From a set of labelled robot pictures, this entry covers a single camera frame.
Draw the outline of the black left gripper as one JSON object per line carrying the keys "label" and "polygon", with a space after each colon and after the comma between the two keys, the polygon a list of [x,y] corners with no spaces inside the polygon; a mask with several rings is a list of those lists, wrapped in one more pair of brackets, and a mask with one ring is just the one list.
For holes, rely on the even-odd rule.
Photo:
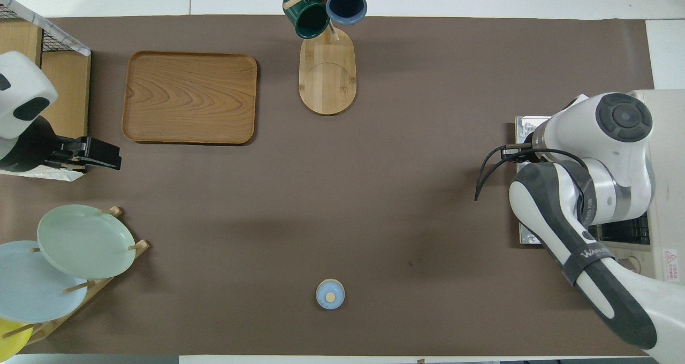
{"label": "black left gripper", "polygon": [[47,166],[54,169],[76,168],[87,166],[120,170],[122,157],[120,148],[108,142],[93,139],[87,135],[71,139],[57,135],[56,149],[47,157]]}

